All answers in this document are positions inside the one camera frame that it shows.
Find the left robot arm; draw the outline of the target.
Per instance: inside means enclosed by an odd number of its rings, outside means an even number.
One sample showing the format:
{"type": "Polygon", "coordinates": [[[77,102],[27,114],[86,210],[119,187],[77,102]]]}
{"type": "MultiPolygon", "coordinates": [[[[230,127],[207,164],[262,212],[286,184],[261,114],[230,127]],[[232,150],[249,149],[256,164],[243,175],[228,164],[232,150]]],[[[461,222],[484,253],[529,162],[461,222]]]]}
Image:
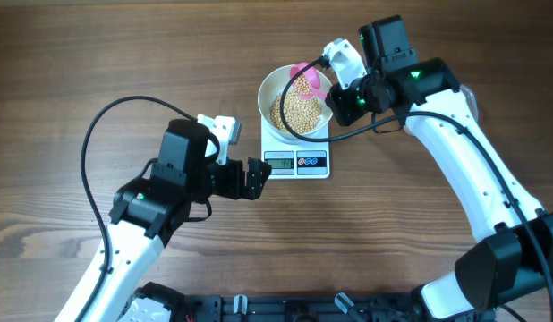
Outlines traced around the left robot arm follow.
{"type": "Polygon", "coordinates": [[[150,176],[137,176],[118,190],[106,240],[58,315],[60,321],[116,321],[141,278],[174,232],[192,221],[191,206],[212,195],[258,199],[271,174],[259,159],[217,163],[206,152],[214,135],[201,123],[169,123],[150,176]]]}

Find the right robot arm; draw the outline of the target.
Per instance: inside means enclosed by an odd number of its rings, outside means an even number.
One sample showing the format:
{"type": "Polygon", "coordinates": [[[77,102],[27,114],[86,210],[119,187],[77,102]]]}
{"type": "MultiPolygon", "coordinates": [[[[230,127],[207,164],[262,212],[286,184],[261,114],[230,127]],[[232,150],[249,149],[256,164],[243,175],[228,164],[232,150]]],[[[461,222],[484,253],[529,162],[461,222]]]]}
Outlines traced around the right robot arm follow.
{"type": "Polygon", "coordinates": [[[419,290],[421,318],[445,321],[553,292],[553,212],[514,178],[471,111],[460,81],[439,58],[420,61],[399,16],[364,25],[362,49],[324,47],[337,82],[326,102],[348,126],[398,122],[435,159],[460,200],[475,239],[453,270],[419,290]]]}

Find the pink plastic scoop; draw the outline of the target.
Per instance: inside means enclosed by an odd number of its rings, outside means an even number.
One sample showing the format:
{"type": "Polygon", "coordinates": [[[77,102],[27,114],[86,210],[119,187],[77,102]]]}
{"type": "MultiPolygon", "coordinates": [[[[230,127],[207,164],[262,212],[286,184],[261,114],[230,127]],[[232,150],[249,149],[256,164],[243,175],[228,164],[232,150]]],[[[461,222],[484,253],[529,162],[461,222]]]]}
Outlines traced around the pink plastic scoop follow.
{"type": "Polygon", "coordinates": [[[327,94],[321,90],[319,72],[311,67],[294,81],[294,91],[302,100],[309,100],[314,97],[325,100],[327,94]]]}

